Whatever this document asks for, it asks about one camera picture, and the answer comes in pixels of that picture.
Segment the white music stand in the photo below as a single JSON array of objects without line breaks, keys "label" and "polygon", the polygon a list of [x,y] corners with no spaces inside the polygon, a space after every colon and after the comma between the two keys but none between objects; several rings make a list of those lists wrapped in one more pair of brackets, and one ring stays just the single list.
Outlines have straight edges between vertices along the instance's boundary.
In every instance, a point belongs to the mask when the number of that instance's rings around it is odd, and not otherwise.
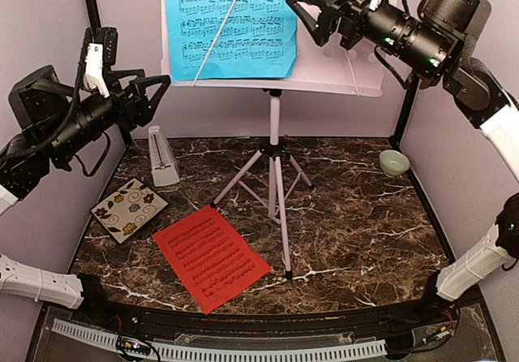
[{"label": "white music stand", "polygon": [[[162,5],[162,39],[164,57],[162,66],[170,70],[165,1]],[[320,48],[311,39],[302,22],[297,20],[297,56],[290,77],[282,79],[219,79],[193,80],[174,84],[185,87],[231,87],[263,89],[270,98],[270,137],[257,152],[269,160],[269,192],[263,205],[269,217],[287,231],[285,201],[289,191],[284,189],[281,162],[285,158],[280,133],[281,95],[287,90],[338,93],[362,97],[378,97],[384,78],[384,69],[376,60],[373,46],[363,42],[351,51],[342,49],[339,37],[332,37],[329,45]]]}]

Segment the white metronome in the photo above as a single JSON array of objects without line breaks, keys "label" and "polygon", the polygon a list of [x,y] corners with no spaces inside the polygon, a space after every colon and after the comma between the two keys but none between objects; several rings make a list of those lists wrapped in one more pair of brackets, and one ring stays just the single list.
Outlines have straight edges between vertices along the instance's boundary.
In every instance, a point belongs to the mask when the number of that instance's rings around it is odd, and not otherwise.
[{"label": "white metronome", "polygon": [[154,185],[165,187],[179,183],[178,162],[159,126],[148,129],[148,148]]}]

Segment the blue sheet music page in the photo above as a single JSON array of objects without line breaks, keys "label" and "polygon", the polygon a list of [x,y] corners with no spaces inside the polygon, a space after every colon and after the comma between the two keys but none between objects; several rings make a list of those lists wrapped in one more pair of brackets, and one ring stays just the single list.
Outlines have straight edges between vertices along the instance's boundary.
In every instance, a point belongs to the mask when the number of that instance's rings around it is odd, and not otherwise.
[{"label": "blue sheet music page", "polygon": [[174,81],[282,79],[297,56],[285,0],[164,0]]}]

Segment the red sheet music page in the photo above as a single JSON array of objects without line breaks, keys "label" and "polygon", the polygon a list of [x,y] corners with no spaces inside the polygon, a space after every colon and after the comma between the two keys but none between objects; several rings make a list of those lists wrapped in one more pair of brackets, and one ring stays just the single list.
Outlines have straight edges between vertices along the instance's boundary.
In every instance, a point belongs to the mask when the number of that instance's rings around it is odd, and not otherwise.
[{"label": "red sheet music page", "polygon": [[153,236],[204,314],[232,300],[271,266],[213,207],[206,206]]}]

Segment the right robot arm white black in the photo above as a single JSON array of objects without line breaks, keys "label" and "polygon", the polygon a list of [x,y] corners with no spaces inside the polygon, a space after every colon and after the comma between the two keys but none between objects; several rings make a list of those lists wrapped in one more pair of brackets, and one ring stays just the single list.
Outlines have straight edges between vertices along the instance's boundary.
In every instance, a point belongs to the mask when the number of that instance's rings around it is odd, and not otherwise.
[{"label": "right robot arm white black", "polygon": [[518,104],[473,56],[491,13],[487,0],[422,0],[417,15],[388,0],[286,0],[317,45],[338,33],[352,49],[369,40],[428,88],[441,84],[459,110],[518,172]]}]

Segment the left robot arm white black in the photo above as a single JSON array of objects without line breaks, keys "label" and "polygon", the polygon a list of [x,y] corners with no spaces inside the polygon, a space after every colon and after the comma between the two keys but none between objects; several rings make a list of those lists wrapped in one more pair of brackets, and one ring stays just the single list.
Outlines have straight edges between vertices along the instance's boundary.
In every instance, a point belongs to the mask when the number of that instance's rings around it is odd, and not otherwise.
[{"label": "left robot arm white black", "polygon": [[[101,73],[104,84],[92,86],[85,99],[74,86],[61,84],[54,67],[44,66],[19,81],[9,103],[21,133],[1,151],[1,211],[23,200],[52,167],[70,170],[70,161],[113,125],[124,131],[148,124],[170,86],[168,75],[147,77],[144,70]],[[97,326],[114,320],[114,307],[103,300],[95,276],[57,274],[1,257],[1,290],[35,301],[82,311]]]}]

